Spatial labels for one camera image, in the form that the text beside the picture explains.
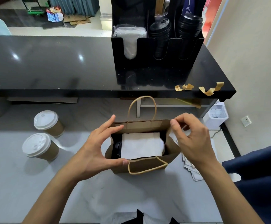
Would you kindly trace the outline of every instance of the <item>brown kraft paper bag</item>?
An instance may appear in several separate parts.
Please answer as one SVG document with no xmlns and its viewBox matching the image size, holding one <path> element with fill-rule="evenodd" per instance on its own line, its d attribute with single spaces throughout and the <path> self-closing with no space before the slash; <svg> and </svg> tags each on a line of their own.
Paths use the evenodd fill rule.
<svg viewBox="0 0 271 224">
<path fill-rule="evenodd" d="M 156 103 L 155 100 L 150 96 L 142 96 L 135 99 L 128 110 L 127 120 L 129 119 L 130 109 L 132 105 L 139 99 L 149 97 L 153 100 L 155 105 L 155 113 L 150 121 L 127 121 L 127 122 L 115 122 L 110 127 L 115 127 L 119 125 L 124 125 L 124 128 L 117 132 L 117 134 L 123 133 L 145 133 L 145 132 L 160 132 L 166 131 L 166 141 L 165 146 L 168 151 L 167 155 L 164 156 L 153 156 L 153 157 L 144 157 L 131 159 L 128 166 L 116 167 L 111 170 L 117 173 L 126 173 L 129 172 L 132 175 L 141 174 L 150 172 L 157 169 L 164 169 L 166 166 L 172 162 L 178 154 L 181 152 L 180 147 L 173 141 L 173 139 L 169 136 L 171 132 L 171 125 L 169 119 L 163 120 L 154 120 L 156 116 Z M 107 149 L 105 153 L 105 158 L 111 159 L 111 154 L 113 150 L 113 139 L 111 137 L 111 145 Z"/>
</svg>

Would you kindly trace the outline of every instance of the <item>black countertop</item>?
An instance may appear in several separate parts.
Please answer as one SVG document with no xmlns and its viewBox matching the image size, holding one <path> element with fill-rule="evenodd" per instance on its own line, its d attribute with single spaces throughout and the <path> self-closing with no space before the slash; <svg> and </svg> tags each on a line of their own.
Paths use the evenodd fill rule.
<svg viewBox="0 0 271 224">
<path fill-rule="evenodd" d="M 208 97 L 206 90 L 224 82 Z M 175 85 L 190 83 L 189 91 Z M 116 70 L 110 37 L 0 36 L 0 96 L 231 98 L 236 90 L 205 45 L 191 70 Z"/>
</svg>

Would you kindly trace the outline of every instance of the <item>wall socket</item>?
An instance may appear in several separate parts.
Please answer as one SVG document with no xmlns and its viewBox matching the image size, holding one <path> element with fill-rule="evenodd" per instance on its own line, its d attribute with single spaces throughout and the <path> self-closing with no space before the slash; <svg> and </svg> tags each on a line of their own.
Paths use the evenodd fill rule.
<svg viewBox="0 0 271 224">
<path fill-rule="evenodd" d="M 243 124 L 244 127 L 249 126 L 250 124 L 252 124 L 250 118 L 248 116 L 245 116 L 241 119 L 241 122 Z"/>
</svg>

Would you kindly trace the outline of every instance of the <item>white tile floor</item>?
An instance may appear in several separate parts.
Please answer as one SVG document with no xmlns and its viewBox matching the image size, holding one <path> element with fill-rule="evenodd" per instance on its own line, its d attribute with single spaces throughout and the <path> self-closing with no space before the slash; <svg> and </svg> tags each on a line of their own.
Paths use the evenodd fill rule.
<svg viewBox="0 0 271 224">
<path fill-rule="evenodd" d="M 0 5 L 0 9 L 25 9 L 25 6 L 21 0 L 11 0 Z M 61 27 L 44 30 L 41 27 L 9 27 L 9 30 L 12 35 L 110 37 L 111 31 L 102 30 L 99 17 L 100 10 L 95 17 L 90 18 L 90 23 L 79 24 L 75 28 Z"/>
</svg>

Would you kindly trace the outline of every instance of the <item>white container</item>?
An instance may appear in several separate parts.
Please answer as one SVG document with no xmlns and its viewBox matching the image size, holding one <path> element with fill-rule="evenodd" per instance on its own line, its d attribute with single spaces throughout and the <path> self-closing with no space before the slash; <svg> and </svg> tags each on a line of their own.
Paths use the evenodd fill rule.
<svg viewBox="0 0 271 224">
<path fill-rule="evenodd" d="M 54 137 L 61 136 L 65 130 L 58 114 L 50 110 L 38 113 L 34 118 L 34 126 L 37 130 L 45 131 Z"/>
<path fill-rule="evenodd" d="M 205 126 L 209 130 L 219 130 L 220 125 L 229 118 L 225 104 L 219 102 L 214 104 L 203 117 Z"/>
<path fill-rule="evenodd" d="M 113 15 L 108 13 L 102 13 L 100 15 L 100 20 L 102 29 L 111 31 L 113 24 Z"/>
<path fill-rule="evenodd" d="M 59 154 L 59 147 L 45 133 L 29 136 L 22 145 L 22 151 L 28 157 L 37 157 L 47 161 L 54 160 Z"/>
</svg>

